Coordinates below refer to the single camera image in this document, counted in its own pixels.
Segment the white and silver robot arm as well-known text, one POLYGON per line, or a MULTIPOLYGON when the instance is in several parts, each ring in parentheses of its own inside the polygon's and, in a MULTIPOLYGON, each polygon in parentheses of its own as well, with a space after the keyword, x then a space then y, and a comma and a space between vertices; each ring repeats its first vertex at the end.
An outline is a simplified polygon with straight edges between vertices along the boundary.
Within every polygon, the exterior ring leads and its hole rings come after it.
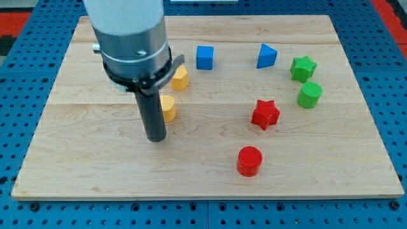
POLYGON ((106 72, 117 84, 151 88, 171 68, 161 0, 84 0, 106 72))

